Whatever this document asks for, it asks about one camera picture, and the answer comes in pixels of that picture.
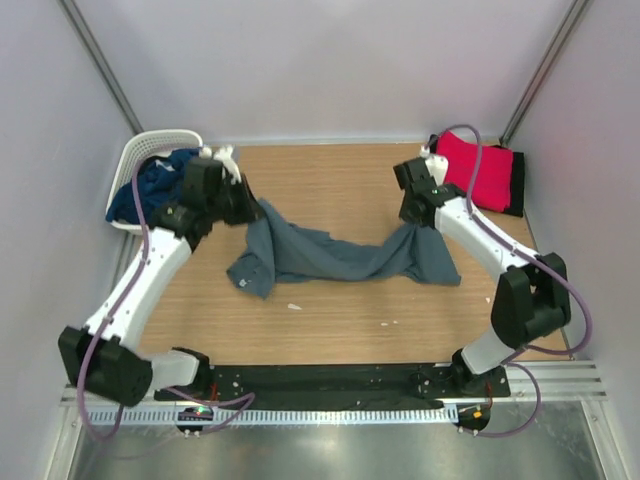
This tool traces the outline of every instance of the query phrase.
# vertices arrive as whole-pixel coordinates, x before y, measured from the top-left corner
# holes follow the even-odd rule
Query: wooden surface
[[[287,220],[337,239],[380,244],[400,225],[402,192],[392,166],[417,152],[407,144],[253,147],[242,149],[240,164],[256,197]],[[488,216],[531,246],[523,219]],[[276,285],[262,300],[238,291],[225,273],[245,248],[245,231],[221,224],[201,243],[160,300],[143,351],[184,346],[214,364],[244,365],[448,361],[489,326],[495,286],[453,241],[447,244],[462,276],[459,287],[404,277],[313,281]],[[564,347],[559,333],[539,344]]]

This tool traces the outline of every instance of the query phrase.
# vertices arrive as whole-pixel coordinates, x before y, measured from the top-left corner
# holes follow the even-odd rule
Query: white basket
[[[153,130],[133,137],[127,142],[122,151],[120,163],[111,185],[111,192],[109,192],[105,213],[109,211],[113,197],[120,187],[131,181],[133,169],[140,160],[147,159],[153,155],[167,156],[176,148],[197,147],[202,147],[202,138],[191,130]],[[111,225],[135,235],[142,234],[140,225],[131,225],[130,223],[115,220],[111,222]]]

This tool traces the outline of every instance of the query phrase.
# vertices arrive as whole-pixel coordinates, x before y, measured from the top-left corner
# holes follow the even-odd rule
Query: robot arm
[[[422,152],[421,157],[396,165],[394,171],[404,190],[400,217],[435,228],[455,240],[497,284],[491,325],[480,338],[453,355],[454,375],[464,384],[500,366],[535,339],[565,326],[571,313],[566,289],[530,265],[524,256],[541,261],[566,279],[563,260],[554,253],[541,256],[518,243],[473,205],[470,212],[464,192],[455,185],[443,184],[447,167],[446,158]]]
[[[130,288],[98,340],[87,372],[86,389],[131,407],[149,390],[187,386],[187,391],[203,392],[211,386],[209,359],[205,355],[175,348],[143,358],[136,350],[165,288],[213,224],[220,220],[228,225],[250,223],[263,215],[232,155],[233,149],[225,147],[189,162],[182,198],[158,208],[149,221],[146,259],[140,248],[109,298],[82,329],[67,327],[62,332],[58,346],[72,385],[77,385],[90,341],[123,291]],[[141,262],[144,267],[130,286]]]

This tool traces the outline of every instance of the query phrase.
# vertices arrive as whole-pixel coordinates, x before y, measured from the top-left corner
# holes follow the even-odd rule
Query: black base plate
[[[424,410],[441,408],[438,399],[511,395],[504,368],[482,381],[455,385],[448,366],[433,363],[383,365],[219,366],[214,370],[219,400],[248,392],[251,409],[289,411]]]

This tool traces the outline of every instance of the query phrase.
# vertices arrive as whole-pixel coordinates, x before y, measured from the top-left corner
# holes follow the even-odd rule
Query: metal frame
[[[94,65],[98,69],[98,73],[104,80],[105,86],[109,93],[113,97],[113,100],[116,102],[116,105],[120,109],[122,116],[125,118],[131,130],[133,130],[134,134],[138,134],[144,131],[142,128],[142,124],[140,120],[138,120],[138,116],[133,111],[133,107],[129,103],[127,96],[125,95],[118,79],[111,70],[109,66],[109,62],[105,58],[102,53],[102,49],[98,44],[98,41],[93,36],[93,32],[87,25],[82,12],[76,5],[74,0],[58,0],[58,5],[66,15],[69,23],[71,24],[71,28],[76,32],[80,42],[87,50],[89,57],[93,61]]]
[[[577,26],[580,24],[580,21],[584,18],[584,15],[590,5],[591,0],[573,0],[569,10],[558,27],[558,30],[556,30],[556,33],[551,39],[551,43],[544,52],[542,60],[540,61],[538,68],[536,68],[533,77],[529,81],[529,85],[527,85],[520,102],[518,102],[518,106],[511,115],[504,133],[500,137],[501,145],[508,146],[511,142],[511,139],[518,130],[522,120],[529,111],[531,104],[540,92],[544,81],[551,73],[551,70],[553,70],[553,67],[555,67],[560,54],[569,42],[569,39],[575,32]]]

